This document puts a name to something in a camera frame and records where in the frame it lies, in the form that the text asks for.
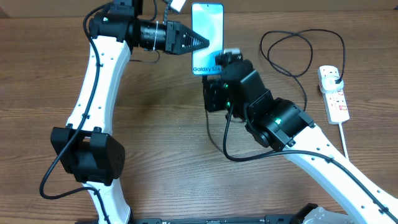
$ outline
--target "power strip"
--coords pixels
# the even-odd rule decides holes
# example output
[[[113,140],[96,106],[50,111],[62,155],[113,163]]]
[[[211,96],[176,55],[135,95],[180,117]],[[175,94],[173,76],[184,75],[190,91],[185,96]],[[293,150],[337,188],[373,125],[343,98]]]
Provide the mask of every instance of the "power strip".
[[[333,67],[331,65],[324,65],[318,69],[318,77],[321,88],[322,79],[339,77],[339,72],[336,67]],[[342,124],[345,121],[349,120],[349,113],[348,113],[346,98],[344,96],[344,91],[335,90],[329,93],[322,93],[322,96],[329,124],[338,124],[340,128],[341,141],[343,143],[344,153],[346,158],[348,159],[348,153],[347,153],[343,126],[342,126]]]

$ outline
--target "power plug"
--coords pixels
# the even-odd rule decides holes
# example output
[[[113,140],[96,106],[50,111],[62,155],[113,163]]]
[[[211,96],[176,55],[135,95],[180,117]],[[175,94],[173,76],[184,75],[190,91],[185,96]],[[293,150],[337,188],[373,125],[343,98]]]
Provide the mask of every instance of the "power plug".
[[[340,78],[338,69],[331,65],[324,65],[318,69],[319,87],[322,93],[331,93],[333,91],[342,90],[344,81],[339,83],[336,81]]]
[[[343,80],[340,84],[333,84],[340,76],[338,69],[330,65],[321,66],[318,69],[319,87],[322,91],[323,102],[325,103],[326,115],[329,124],[338,124],[341,135],[341,142],[343,143],[343,150],[348,159],[347,147],[343,132],[343,123],[349,120],[347,102],[343,92]],[[332,84],[324,84],[325,80],[333,80]]]

